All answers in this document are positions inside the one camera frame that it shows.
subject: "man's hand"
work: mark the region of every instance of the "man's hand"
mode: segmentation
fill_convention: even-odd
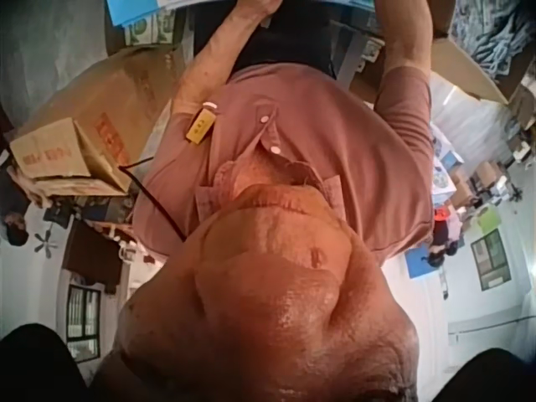
[[[245,17],[262,21],[281,6],[283,0],[238,0],[235,11]]]

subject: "man's arm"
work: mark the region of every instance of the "man's arm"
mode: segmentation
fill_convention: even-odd
[[[376,0],[376,11],[384,31],[386,59],[374,109],[407,145],[429,192],[434,157],[430,9],[426,0]]]
[[[384,75],[397,67],[415,67],[430,76],[434,28],[426,0],[375,0],[385,38]]]
[[[172,113],[195,113],[223,86],[245,44],[264,18],[282,0],[238,0],[204,49],[184,71],[173,100]]]

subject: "black cord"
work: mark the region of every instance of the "black cord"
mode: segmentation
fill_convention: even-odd
[[[141,165],[143,163],[149,162],[152,159],[154,159],[154,157],[148,157],[147,159],[143,159],[142,161],[133,163],[132,165],[129,165],[129,166],[120,166],[119,170],[121,172],[125,173],[125,175],[127,175],[138,186],[138,188],[142,191],[142,193],[147,198],[149,198],[149,201],[152,202],[152,204],[155,206],[155,208],[158,210],[158,212],[160,212],[160,214],[162,214],[163,217],[167,220],[167,222],[171,225],[171,227],[173,228],[173,230],[177,234],[178,238],[182,242],[185,242],[186,241],[186,236],[183,234],[183,232],[178,227],[178,225],[175,223],[175,221],[173,220],[171,215],[167,212],[167,210],[158,202],[158,200],[149,192],[149,190],[147,190],[145,188],[145,186],[142,184],[142,182],[140,182],[137,179],[136,176],[134,176],[132,173],[130,173],[128,171],[128,169],[134,168],[134,167],[139,166],[139,165]]]
[[[506,322],[501,322],[500,324],[490,325],[489,327],[468,329],[467,331],[449,332],[449,335],[458,335],[460,333],[470,333],[470,332],[484,331],[486,329],[493,329],[493,328],[497,328],[497,327],[502,327],[504,325],[514,324],[515,322],[527,321],[527,320],[531,320],[533,318],[536,318],[536,316],[528,316],[528,317],[523,317],[523,318],[517,318],[517,319],[512,320],[512,321],[506,321]]]

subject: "dark clothing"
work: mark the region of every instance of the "dark clothing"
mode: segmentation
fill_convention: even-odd
[[[4,240],[7,239],[5,217],[12,212],[24,216],[30,205],[23,190],[9,176],[10,159],[0,167],[0,237]]]
[[[449,241],[449,226],[446,220],[434,221],[434,239],[432,245],[446,245]]]
[[[6,400],[90,400],[64,342],[39,324],[19,327],[0,341],[0,393]]]
[[[231,0],[194,6],[194,54],[204,48],[235,4]],[[328,7],[308,0],[285,0],[270,26],[259,27],[251,35],[233,73],[257,64],[297,63],[334,77]]]

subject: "brown cardboard box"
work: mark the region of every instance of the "brown cardboard box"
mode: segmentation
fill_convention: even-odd
[[[503,172],[495,162],[482,162],[475,171],[480,183],[484,188],[490,188],[504,176]]]
[[[467,175],[463,172],[462,167],[457,167],[451,172],[450,176],[452,182],[456,185],[456,192],[451,197],[452,205],[455,209],[467,206],[475,198],[475,194],[467,183]]]
[[[24,174],[48,195],[119,195],[168,103],[176,76],[169,47],[125,49],[56,93],[11,143]]]
[[[512,60],[510,74],[499,76],[498,83],[449,38],[456,0],[428,0],[434,24],[434,43],[432,44],[432,70],[468,95],[477,99],[487,99],[507,104],[534,60],[536,43],[532,43]],[[367,63],[362,73],[357,73],[350,90],[365,101],[374,102],[379,89],[379,80],[384,70],[385,57],[376,63]]]

